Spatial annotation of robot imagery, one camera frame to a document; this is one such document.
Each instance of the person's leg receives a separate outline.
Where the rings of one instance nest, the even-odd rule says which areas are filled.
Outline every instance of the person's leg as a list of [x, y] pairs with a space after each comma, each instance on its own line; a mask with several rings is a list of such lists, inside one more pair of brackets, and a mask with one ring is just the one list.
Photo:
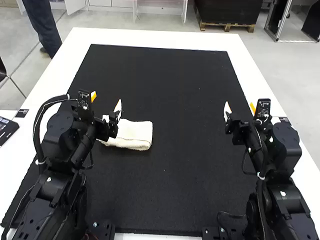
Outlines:
[[38, 33], [39, 41], [53, 58], [60, 48], [62, 41], [52, 15], [49, 0], [22, 0], [26, 13], [34, 30]]

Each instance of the folded towel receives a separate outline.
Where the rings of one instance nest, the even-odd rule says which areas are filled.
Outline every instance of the folded towel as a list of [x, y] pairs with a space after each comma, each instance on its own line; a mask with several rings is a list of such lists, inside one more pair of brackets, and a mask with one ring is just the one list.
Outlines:
[[[109, 116], [103, 115], [109, 122]], [[116, 138], [109, 137], [107, 142], [99, 140], [106, 146], [145, 151], [151, 147], [153, 124], [150, 121], [129, 121], [121, 118], [118, 123]]]

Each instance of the small black sign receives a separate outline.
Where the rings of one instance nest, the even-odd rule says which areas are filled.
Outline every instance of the small black sign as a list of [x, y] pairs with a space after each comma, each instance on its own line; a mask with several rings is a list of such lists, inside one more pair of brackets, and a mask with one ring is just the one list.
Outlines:
[[291, 125], [291, 122], [289, 121], [289, 119], [286, 116], [280, 116], [279, 119], [282, 123], [287, 123], [287, 124]]
[[16, 118], [24, 118], [27, 113], [29, 112], [29, 109], [20, 109], [18, 113], [15, 115]]

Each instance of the gray floor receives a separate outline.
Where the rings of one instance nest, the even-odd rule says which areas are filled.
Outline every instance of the gray floor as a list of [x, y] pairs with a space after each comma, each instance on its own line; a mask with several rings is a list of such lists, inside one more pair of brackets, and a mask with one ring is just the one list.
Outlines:
[[[179, 16], [154, 14], [142, 14], [133, 23], [132, 13], [127, 12], [79, 11], [67, 15], [64, 10], [55, 10], [54, 17], [63, 40], [73, 27], [200, 32], [192, 8], [188, 10], [186, 24], [182, 24]], [[274, 43], [263, 30], [266, 17], [266, 13], [260, 14], [254, 34], [241, 28], [231, 28], [231, 33], [241, 36], [320, 168], [317, 151], [320, 113], [316, 111], [320, 103], [320, 43]], [[306, 40], [300, 28], [299, 16], [292, 14], [281, 39]], [[29, 94], [50, 59], [39, 53], [37, 34], [17, 8], [0, 7], [0, 31], [1, 57], [22, 91]], [[223, 30], [216, 27], [206, 32], [223, 33]], [[19, 109], [24, 101], [9, 81], [0, 89], [0, 96], [0, 109]]]

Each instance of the black rubber mat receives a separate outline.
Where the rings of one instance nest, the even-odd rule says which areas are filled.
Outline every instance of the black rubber mat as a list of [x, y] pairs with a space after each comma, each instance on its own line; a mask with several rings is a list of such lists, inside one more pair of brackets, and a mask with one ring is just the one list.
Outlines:
[[[78, 89], [97, 91], [97, 117], [121, 98], [123, 118], [153, 122], [148, 151], [95, 143], [88, 224], [110, 219], [117, 232], [200, 236], [217, 225], [218, 211], [245, 212], [256, 178], [241, 171], [244, 146], [225, 135], [225, 102], [252, 115], [227, 52], [92, 45], [68, 92]], [[3, 222], [37, 173], [32, 164]]]

